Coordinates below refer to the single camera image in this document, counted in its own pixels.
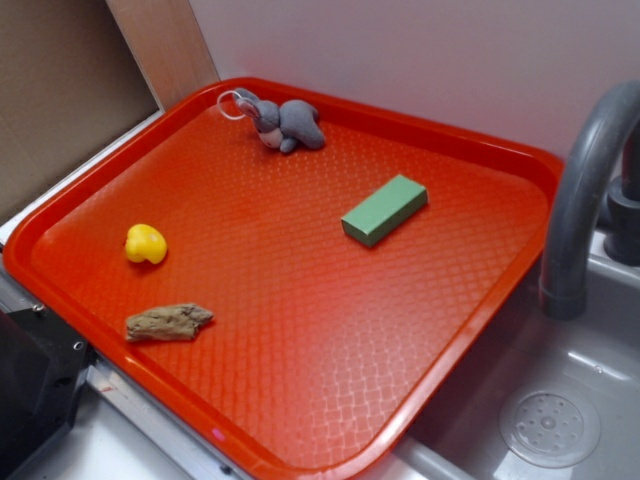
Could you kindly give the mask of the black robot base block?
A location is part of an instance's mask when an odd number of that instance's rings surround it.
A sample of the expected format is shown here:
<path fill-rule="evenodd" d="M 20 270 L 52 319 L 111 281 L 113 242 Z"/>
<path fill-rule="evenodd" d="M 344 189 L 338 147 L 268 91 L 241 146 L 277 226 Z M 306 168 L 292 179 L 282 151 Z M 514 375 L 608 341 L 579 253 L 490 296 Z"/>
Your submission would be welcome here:
<path fill-rule="evenodd" d="M 50 309 L 1 314 L 1 477 L 13 479 L 68 434 L 91 349 Z"/>

